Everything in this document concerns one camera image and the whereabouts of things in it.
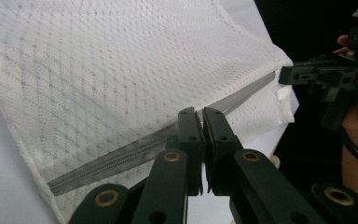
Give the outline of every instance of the brass ring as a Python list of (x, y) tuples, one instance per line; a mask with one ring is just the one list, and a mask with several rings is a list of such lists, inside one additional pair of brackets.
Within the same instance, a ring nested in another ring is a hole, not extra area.
[(253, 152), (244, 152), (242, 157), (246, 161), (260, 161), (260, 157)]
[(164, 155), (165, 161), (179, 161), (180, 160), (180, 154), (177, 152), (167, 152)]
[[(113, 197), (109, 200), (102, 200), (102, 197), (106, 194), (110, 194), (112, 195)], [(118, 192), (114, 189), (107, 189), (107, 190), (104, 190), (102, 192), (100, 192), (99, 194), (97, 194), (97, 196), (95, 196), (95, 199), (94, 199), (94, 202), (100, 206), (100, 207), (106, 207), (106, 206), (109, 206), (111, 204), (114, 204), (115, 202), (117, 202), (118, 200)]]
[[(338, 198), (337, 195), (335, 196), (335, 194), (338, 194), (338, 195), (341, 195), (344, 197)], [(330, 199), (330, 201), (333, 201), (333, 202), (338, 203), (343, 206), (351, 206), (354, 204), (354, 199), (352, 198), (352, 196), (342, 189), (327, 188), (324, 190), (324, 195), (328, 199)]]

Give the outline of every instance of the white mesh laundry bag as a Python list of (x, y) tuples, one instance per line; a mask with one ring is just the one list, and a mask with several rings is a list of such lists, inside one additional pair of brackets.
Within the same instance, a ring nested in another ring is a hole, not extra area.
[(0, 1), (0, 109), (61, 223), (147, 177), (186, 107), (224, 111), (243, 143), (293, 121), (290, 64), (215, 0)]

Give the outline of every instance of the zipper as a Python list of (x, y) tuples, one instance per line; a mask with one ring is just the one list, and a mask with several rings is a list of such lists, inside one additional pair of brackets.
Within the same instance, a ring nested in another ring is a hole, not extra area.
[[(253, 94), (267, 86), (274, 78), (275, 73), (272, 72), (208, 107), (220, 110), (225, 115), (228, 115), (246, 102)], [(152, 133), (51, 180), (48, 182), (48, 186), (55, 196), (59, 196), (151, 161), (165, 148), (167, 136), (177, 134), (177, 129), (178, 124), (175, 122), (158, 132)]]

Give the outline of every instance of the white table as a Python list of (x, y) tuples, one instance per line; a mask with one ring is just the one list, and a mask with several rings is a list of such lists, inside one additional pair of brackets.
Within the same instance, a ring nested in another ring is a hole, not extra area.
[[(253, 0), (223, 0), (222, 3), (234, 21), (256, 35), (269, 39)], [(271, 151), (275, 148), (285, 127), (283, 125), (261, 136), (247, 147)], [(212, 194), (206, 194), (202, 197), (189, 198), (189, 224), (228, 224), (231, 220), (228, 197), (214, 197)], [(19, 149), (0, 113), (0, 224), (57, 222), (54, 214), (39, 195), (34, 179), (23, 162)]]

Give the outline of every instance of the dark background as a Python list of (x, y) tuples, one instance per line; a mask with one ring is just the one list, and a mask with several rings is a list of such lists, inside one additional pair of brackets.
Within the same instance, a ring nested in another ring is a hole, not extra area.
[[(337, 38), (357, 20), (351, 14), (358, 1), (255, 0), (269, 35), (294, 62), (307, 61), (339, 49)], [(325, 104), (321, 94), (308, 95), (307, 86), (294, 86), (300, 107), (275, 151), (281, 172), (299, 189), (313, 183), (341, 182), (341, 142), (337, 132), (320, 125)]]

